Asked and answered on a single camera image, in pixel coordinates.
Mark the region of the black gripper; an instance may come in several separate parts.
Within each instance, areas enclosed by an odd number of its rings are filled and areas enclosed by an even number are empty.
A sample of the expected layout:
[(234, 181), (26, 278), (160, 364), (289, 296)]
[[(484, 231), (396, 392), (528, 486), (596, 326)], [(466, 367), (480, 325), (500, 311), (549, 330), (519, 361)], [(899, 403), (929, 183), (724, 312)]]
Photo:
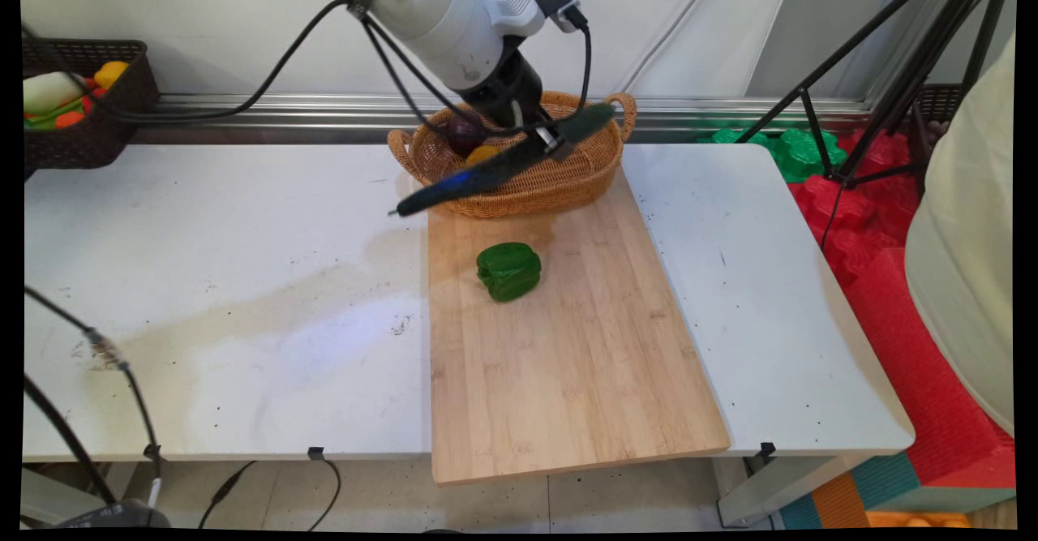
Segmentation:
[(544, 156), (553, 161), (568, 159), (577, 140), (565, 126), (556, 126), (541, 104), (543, 83), (522, 53), (511, 53), (477, 86), (461, 92), (462, 100), (499, 128), (538, 130)]

